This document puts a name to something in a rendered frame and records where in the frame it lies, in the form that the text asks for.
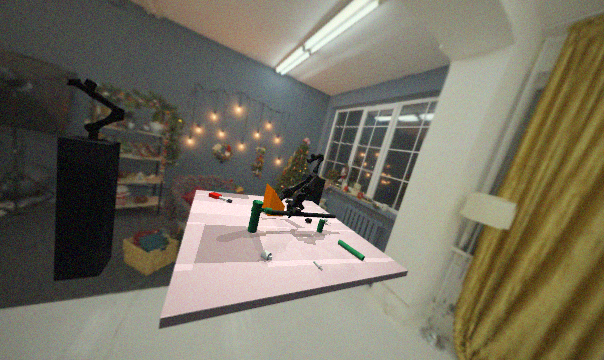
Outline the small white cylinder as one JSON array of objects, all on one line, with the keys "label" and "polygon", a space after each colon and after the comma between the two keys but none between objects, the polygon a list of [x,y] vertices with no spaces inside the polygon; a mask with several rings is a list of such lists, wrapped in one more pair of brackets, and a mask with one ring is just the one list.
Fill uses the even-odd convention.
[{"label": "small white cylinder", "polygon": [[271,256],[271,255],[272,255],[272,253],[270,253],[270,252],[269,252],[269,251],[267,251],[267,250],[263,250],[263,251],[262,251],[262,253],[261,253],[261,257],[262,257],[263,259],[267,260],[267,261],[268,261],[269,259],[270,259],[270,260],[272,259],[272,256]]}]

